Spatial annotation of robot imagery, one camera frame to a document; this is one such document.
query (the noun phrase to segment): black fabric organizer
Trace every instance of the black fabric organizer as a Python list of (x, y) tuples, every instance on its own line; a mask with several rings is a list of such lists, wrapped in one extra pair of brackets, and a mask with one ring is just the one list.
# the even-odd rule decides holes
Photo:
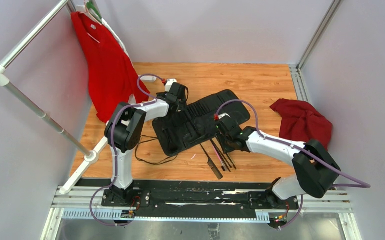
[[(152, 125), (164, 154), (175, 156), (216, 136), (215, 113), (229, 100), (238, 99), (231, 90), (223, 90), (189, 104), (186, 110), (159, 117)], [(250, 119), (250, 113), (241, 102), (232, 102), (219, 114), (227, 113), (238, 124)]]

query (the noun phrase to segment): wooden floor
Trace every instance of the wooden floor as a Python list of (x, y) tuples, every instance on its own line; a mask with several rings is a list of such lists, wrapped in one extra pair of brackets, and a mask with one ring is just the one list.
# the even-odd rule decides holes
[[(260, 129), (274, 136), (279, 135), (281, 117), (269, 106), (281, 98), (297, 99), (289, 66), (285, 64), (135, 63), (134, 66), (138, 74), (152, 73), (163, 78), (177, 79), (189, 88), (188, 103), (225, 89), (233, 90), (239, 99), (250, 102), (257, 109)], [(146, 86), (152, 94), (165, 90), (158, 81), (147, 83)], [(255, 127), (255, 116), (248, 106), (247, 109), (251, 119), (242, 127)], [(93, 149), (102, 139), (106, 127), (96, 114), (96, 109), (92, 107), (81, 140), (88, 149)], [(156, 136), (151, 121), (145, 123), (142, 134)], [(231, 154), (238, 169), (223, 172), (210, 142), (205, 142), (203, 146), (223, 174), (220, 181), (266, 183), (294, 173), (292, 167), (277, 159), (241, 151)], [(166, 155), (156, 140), (141, 144), (138, 157), (158, 162), (166, 158)], [(83, 160), (82, 153), (78, 152), (72, 173)], [(111, 178), (112, 161), (112, 153), (107, 146), (98, 162), (89, 168), (84, 177)], [(135, 179), (218, 181), (207, 165), (207, 157), (199, 145), (181, 152), (175, 161), (164, 165), (150, 165), (135, 158), (132, 161)]]

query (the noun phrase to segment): red cloth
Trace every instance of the red cloth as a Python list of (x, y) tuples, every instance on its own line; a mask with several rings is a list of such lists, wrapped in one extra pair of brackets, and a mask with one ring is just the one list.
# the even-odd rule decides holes
[[(137, 87), (138, 74), (130, 58), (112, 33), (80, 12), (73, 12), (71, 18), (88, 62), (89, 95), (97, 109), (97, 117), (106, 123), (117, 105), (128, 102), (131, 94), (137, 103), (148, 101), (149, 97)], [(140, 86), (150, 93), (142, 81)]]
[(279, 99), (270, 108), (282, 117), (280, 138), (303, 142), (316, 139), (328, 149), (333, 124), (308, 102)]

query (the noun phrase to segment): gray wall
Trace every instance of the gray wall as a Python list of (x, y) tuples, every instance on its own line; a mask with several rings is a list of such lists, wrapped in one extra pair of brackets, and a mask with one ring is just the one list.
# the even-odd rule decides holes
[(372, 185), (347, 189), (363, 239), (383, 239), (385, 1), (343, 1), (303, 73), (312, 103), (334, 125), (334, 159)]
[[(0, 0), (0, 60), (57, 0)], [(88, 67), (66, 9), (8, 68), (7, 77), (80, 138), (89, 112)], [(75, 149), (0, 87), (0, 239), (39, 239)]]
[(97, 0), (135, 62), (296, 64), (331, 0)]

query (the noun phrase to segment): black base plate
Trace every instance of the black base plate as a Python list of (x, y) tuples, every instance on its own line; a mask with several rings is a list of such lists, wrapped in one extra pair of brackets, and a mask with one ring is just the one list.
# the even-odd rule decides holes
[[(109, 179), (82, 178), (77, 186), (101, 187), (109, 184)], [(135, 215), (157, 218), (255, 218), (255, 209), (273, 209), (268, 204), (252, 205), (255, 203), (253, 199), (261, 195), (269, 185), (269, 183), (134, 180), (134, 199), (138, 199), (135, 197), (141, 199), (140, 208)], [(245, 190), (245, 193), (226, 193), (235, 190)], [(111, 194), (108, 189), (104, 191), (106, 198), (102, 200), (103, 206), (130, 207), (133, 203), (131, 201), (130, 204), (120, 205), (117, 198)], [(290, 210), (299, 208), (294, 197), (289, 198), (288, 202)], [(286, 210), (287, 207), (282, 205), (277, 209)]]

